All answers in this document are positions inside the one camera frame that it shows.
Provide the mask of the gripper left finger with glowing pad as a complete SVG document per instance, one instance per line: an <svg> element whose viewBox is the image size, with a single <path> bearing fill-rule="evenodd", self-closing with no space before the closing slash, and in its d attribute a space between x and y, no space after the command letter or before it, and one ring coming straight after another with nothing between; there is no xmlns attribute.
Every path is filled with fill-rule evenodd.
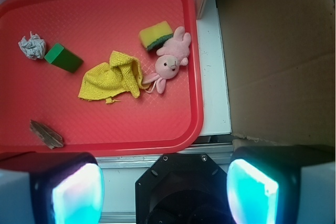
<svg viewBox="0 0 336 224"><path fill-rule="evenodd" d="M1 153L1 223L99 223L103 198L90 153Z"/></svg>

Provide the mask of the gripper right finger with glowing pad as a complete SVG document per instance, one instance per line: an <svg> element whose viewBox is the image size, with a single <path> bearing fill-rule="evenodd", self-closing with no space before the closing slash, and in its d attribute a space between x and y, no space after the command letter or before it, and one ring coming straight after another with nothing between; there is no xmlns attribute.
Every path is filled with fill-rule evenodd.
<svg viewBox="0 0 336 224"><path fill-rule="evenodd" d="M239 147L227 198L236 223L335 223L335 148Z"/></svg>

